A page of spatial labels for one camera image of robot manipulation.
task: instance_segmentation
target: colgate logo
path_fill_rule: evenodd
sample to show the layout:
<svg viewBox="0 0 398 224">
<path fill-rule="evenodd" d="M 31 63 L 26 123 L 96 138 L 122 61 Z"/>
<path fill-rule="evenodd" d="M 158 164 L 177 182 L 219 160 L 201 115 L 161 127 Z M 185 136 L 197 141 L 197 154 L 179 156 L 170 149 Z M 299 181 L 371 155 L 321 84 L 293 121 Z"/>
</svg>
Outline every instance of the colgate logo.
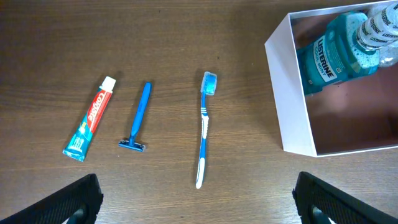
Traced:
<svg viewBox="0 0 398 224">
<path fill-rule="evenodd" d="M 95 118 L 97 116 L 98 111 L 100 110 L 100 107 L 102 105 L 102 102 L 104 101 L 105 98 L 105 93 L 103 92 L 99 92 L 97 94 L 97 98 L 95 100 L 95 102 L 91 105 L 90 109 L 89 109 L 89 115 L 87 117 L 87 124 L 88 127 L 90 128 L 90 130 L 92 130 L 92 125 L 93 122 L 95 122 Z"/>
</svg>

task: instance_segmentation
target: red and blue toothpaste tube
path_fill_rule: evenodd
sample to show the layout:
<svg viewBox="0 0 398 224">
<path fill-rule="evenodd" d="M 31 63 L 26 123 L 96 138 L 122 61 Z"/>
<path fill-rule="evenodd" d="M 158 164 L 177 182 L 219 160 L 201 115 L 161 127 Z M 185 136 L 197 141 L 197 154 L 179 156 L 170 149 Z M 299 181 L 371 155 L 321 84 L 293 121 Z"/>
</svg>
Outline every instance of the red and blue toothpaste tube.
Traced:
<svg viewBox="0 0 398 224">
<path fill-rule="evenodd" d="M 95 129 L 100 122 L 106 105 L 111 98 L 115 83 L 115 79 L 111 77 L 105 78 L 104 82 L 99 87 L 90 108 L 83 118 L 83 121 L 80 123 L 68 146 L 63 150 L 65 155 L 82 162 L 85 160 L 88 146 L 90 145 L 91 139 L 93 138 Z"/>
</svg>

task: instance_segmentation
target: blue and white toothbrush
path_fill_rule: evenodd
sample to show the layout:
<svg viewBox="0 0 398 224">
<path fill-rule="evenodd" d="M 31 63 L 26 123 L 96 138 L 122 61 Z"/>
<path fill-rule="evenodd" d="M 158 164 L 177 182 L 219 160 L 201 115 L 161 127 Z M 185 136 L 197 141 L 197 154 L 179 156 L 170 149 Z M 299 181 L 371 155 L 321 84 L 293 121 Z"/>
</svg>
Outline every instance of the blue and white toothbrush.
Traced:
<svg viewBox="0 0 398 224">
<path fill-rule="evenodd" d="M 206 162 L 206 137 L 207 137 L 207 128 L 209 124 L 209 117 L 207 116 L 206 111 L 206 95 L 213 96 L 216 91 L 217 86 L 217 75 L 205 72 L 205 76 L 203 77 L 203 81 L 201 83 L 201 104 L 200 104 L 200 113 L 201 113 L 201 143 L 200 143 L 200 152 L 199 152 L 199 163 L 198 163 L 198 174 L 197 174 L 197 189 L 199 189 L 203 183 L 203 176 L 205 175 L 205 162 Z"/>
</svg>

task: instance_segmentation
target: toothpaste cap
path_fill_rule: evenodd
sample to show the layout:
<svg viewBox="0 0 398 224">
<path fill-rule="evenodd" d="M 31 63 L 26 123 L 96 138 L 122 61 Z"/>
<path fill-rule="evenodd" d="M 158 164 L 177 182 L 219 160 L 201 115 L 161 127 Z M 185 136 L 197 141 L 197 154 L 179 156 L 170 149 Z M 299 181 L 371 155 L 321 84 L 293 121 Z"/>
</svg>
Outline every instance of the toothpaste cap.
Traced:
<svg viewBox="0 0 398 224">
<path fill-rule="evenodd" d="M 116 83 L 115 79 L 111 77 L 105 77 L 105 80 L 101 85 L 101 88 L 105 91 L 112 92 L 115 83 Z"/>
</svg>

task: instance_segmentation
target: white box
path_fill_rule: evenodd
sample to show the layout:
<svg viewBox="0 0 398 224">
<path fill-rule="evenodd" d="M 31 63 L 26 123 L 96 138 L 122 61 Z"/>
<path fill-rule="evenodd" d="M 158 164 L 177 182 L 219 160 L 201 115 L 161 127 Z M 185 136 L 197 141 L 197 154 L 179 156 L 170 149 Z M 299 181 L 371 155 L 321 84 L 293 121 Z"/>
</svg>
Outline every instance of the white box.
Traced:
<svg viewBox="0 0 398 224">
<path fill-rule="evenodd" d="M 300 39 L 315 41 L 338 14 L 392 2 L 288 13 L 269 37 L 265 46 L 284 151 L 323 157 L 398 146 L 398 65 L 304 97 L 296 55 Z M 300 37 L 314 31 L 312 40 Z"/>
</svg>

